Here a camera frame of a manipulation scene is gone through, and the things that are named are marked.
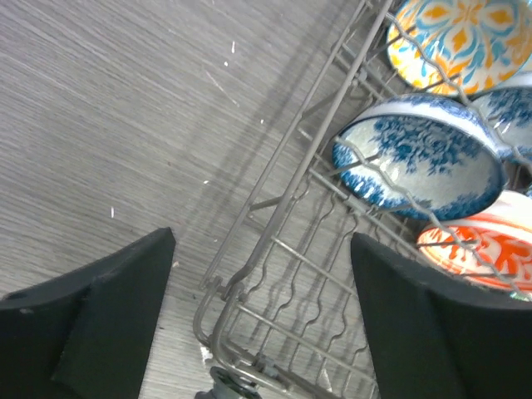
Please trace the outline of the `orange floral bowl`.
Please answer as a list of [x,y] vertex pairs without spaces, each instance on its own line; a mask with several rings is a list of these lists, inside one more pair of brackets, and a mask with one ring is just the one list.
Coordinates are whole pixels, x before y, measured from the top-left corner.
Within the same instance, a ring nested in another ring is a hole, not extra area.
[[514,284],[531,292],[531,195],[505,190],[492,206],[449,220],[446,232],[428,225],[418,249],[433,264],[472,283],[504,291]]

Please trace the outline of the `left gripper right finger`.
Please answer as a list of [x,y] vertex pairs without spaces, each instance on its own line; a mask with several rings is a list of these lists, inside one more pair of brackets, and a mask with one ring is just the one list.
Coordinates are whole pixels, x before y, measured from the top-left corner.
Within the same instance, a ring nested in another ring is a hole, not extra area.
[[366,234],[354,282],[383,398],[529,398],[531,304],[475,288]]

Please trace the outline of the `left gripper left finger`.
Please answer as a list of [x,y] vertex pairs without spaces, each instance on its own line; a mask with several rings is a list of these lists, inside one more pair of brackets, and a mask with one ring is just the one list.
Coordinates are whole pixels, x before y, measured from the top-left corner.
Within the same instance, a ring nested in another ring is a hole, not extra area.
[[175,251],[157,229],[1,300],[3,398],[137,398]]

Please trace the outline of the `blue floral bowl front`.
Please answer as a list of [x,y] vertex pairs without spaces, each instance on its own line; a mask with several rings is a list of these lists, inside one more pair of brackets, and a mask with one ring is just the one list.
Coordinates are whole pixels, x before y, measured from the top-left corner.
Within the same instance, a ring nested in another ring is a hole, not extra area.
[[495,137],[479,114],[426,93],[367,108],[338,133],[332,163],[357,197],[420,220],[478,214],[507,181]]

